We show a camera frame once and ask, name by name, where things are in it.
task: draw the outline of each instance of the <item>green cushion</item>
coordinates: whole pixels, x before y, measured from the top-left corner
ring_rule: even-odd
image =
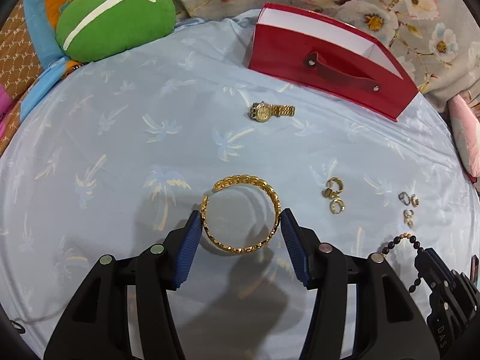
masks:
[[[57,43],[73,60],[90,62],[166,36],[175,25],[175,6],[154,1],[73,0],[60,15]]]

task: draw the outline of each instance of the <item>silver screw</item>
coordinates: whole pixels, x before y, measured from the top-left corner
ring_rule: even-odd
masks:
[[[112,262],[112,256],[110,256],[109,254],[105,254],[104,256],[100,257],[100,264],[102,264],[103,266],[106,266],[111,262]]]
[[[380,263],[383,263],[384,258],[380,253],[374,253],[371,255],[371,260],[374,263],[380,264]]]
[[[330,253],[333,250],[333,246],[328,243],[321,243],[318,246],[318,250],[322,253]]]
[[[152,254],[160,254],[160,253],[162,253],[164,250],[165,250],[165,248],[163,247],[162,244],[156,244],[156,245],[153,245],[153,246],[150,248],[150,252],[151,252]]]

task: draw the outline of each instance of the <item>gold watch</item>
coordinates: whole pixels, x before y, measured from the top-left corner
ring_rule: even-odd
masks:
[[[272,105],[265,102],[253,103],[248,112],[250,119],[257,122],[266,122],[271,116],[294,116],[293,105]]]

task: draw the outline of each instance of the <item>red box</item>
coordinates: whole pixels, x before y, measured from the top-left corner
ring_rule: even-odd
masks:
[[[305,9],[267,3],[249,68],[343,97],[397,121],[418,89],[376,38]]]

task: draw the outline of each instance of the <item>box handle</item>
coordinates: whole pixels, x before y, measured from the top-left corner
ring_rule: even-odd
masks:
[[[304,58],[303,62],[308,68],[316,68],[317,74],[330,83],[334,83],[343,87],[355,87],[369,92],[378,92],[380,90],[380,86],[373,79],[354,76],[349,73],[339,71],[334,67],[328,66],[325,59],[316,51],[308,54]]]

